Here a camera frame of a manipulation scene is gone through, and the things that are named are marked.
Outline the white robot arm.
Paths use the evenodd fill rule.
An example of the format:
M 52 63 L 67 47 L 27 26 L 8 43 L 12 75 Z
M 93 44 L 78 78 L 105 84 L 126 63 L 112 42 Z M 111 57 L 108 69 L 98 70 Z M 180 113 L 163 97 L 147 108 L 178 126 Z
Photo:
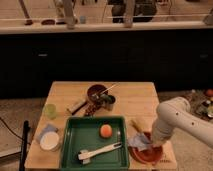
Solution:
M 213 148 L 213 124 L 193 116 L 190 103 L 184 97 L 176 97 L 160 103 L 157 118 L 152 124 L 151 141 L 154 147 L 165 144 L 179 128 L 210 148 Z

